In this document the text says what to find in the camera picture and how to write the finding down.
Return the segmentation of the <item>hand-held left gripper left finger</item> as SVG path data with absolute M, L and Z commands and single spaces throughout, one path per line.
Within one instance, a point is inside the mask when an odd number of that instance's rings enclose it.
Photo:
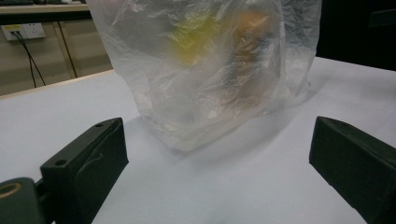
M 42 164 L 56 224 L 91 224 L 127 164 L 121 118 L 93 125 Z

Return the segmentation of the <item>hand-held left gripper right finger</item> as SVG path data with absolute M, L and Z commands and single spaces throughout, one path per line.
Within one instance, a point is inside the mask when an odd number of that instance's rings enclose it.
M 396 148 L 318 117 L 309 163 L 368 224 L 396 224 Z

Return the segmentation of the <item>clear plastic bag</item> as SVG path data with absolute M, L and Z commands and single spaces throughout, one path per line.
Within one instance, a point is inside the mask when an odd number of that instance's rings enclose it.
M 319 37 L 322 0 L 86 0 L 116 73 L 137 109 L 169 147 L 190 151 L 305 91 Z M 272 17 L 252 63 L 234 55 L 236 17 Z M 182 64 L 169 35 L 184 19 L 210 14 L 219 33 L 204 59 Z

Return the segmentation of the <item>orange fruit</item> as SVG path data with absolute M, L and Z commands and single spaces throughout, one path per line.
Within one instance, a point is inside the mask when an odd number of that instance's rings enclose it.
M 234 55 L 242 63 L 252 63 L 259 46 L 270 33 L 272 17 L 258 10 L 238 13 L 233 32 Z

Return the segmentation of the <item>wooden shelf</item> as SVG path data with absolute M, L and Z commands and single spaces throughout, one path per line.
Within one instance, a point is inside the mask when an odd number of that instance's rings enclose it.
M 30 5 L 30 6 L 6 6 L 0 7 L 0 14 L 24 14 L 24 13 L 52 13 L 52 12 L 76 12 L 88 11 L 87 4 L 80 2 L 63 5 Z

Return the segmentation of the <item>yellow fruit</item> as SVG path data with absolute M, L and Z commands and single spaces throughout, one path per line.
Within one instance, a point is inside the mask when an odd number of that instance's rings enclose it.
M 185 65 L 202 61 L 213 39 L 218 36 L 219 28 L 219 23 L 210 14 L 184 19 L 169 35 L 176 58 Z

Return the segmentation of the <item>white wall socket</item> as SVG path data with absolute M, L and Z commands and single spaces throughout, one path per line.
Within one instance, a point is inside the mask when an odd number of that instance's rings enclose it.
M 19 34 L 23 39 L 44 38 L 46 36 L 40 22 L 2 25 L 1 29 L 7 41 L 17 40 L 16 34 Z

